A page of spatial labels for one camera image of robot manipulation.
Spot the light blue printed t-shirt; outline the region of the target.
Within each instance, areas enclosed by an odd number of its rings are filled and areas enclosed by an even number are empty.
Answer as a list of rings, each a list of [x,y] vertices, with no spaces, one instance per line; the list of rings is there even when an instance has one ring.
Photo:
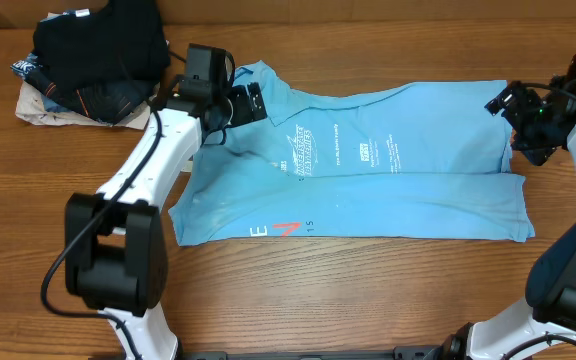
[[[208,138],[170,209],[177,241],[239,237],[407,237],[523,242],[535,233],[511,127],[486,111],[502,80],[416,82],[329,97],[268,65],[265,119]]]

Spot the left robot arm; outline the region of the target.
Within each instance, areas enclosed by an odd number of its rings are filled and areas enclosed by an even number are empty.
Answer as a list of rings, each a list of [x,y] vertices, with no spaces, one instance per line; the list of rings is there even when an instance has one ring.
[[[65,245],[54,262],[85,318],[107,321],[124,359],[179,359],[161,298],[168,257],[162,207],[182,168],[212,134],[265,118],[258,84],[237,86],[224,49],[189,46],[185,70],[151,108],[141,140],[95,194],[75,193],[65,208]]]

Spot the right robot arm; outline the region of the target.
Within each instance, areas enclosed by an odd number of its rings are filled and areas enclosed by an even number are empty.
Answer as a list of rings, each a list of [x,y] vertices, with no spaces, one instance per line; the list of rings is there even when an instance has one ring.
[[[540,166],[559,148],[576,171],[576,54],[567,72],[538,92],[538,83],[511,82],[485,106],[500,114],[515,135],[512,148]],[[396,359],[529,359],[566,344],[576,347],[576,222],[531,268],[523,298],[496,316],[467,323],[443,344],[396,347]]]

